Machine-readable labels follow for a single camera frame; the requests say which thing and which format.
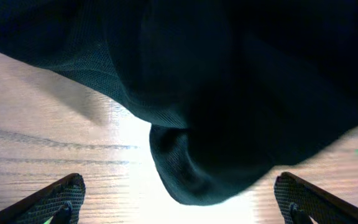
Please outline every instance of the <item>black fabric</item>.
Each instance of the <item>black fabric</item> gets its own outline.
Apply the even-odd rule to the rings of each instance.
[[[222,202],[358,125],[357,0],[0,0],[0,53],[151,122],[184,204]]]

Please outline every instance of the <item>light wood grain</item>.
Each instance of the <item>light wood grain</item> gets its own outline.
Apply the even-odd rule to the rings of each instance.
[[[358,128],[211,207],[170,198],[150,155],[149,129],[107,96],[0,54],[0,210],[72,172],[87,188],[80,223],[283,223],[273,195],[283,170],[358,206]]]

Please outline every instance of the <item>dark cloth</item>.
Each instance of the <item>dark cloth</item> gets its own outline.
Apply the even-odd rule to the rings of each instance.
[[[358,0],[0,0],[0,53],[151,122],[183,204],[222,202],[358,125]]]

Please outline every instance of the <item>black garment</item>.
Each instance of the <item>black garment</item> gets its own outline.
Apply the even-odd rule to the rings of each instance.
[[[222,202],[358,125],[358,0],[0,0],[0,53],[151,122],[184,204]]]

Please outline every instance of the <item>wooden table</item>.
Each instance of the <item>wooden table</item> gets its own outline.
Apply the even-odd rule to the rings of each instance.
[[[0,210],[72,172],[87,188],[80,223],[283,223],[273,195],[283,170],[358,206],[358,129],[211,207],[170,198],[149,129],[107,96],[0,54]]]

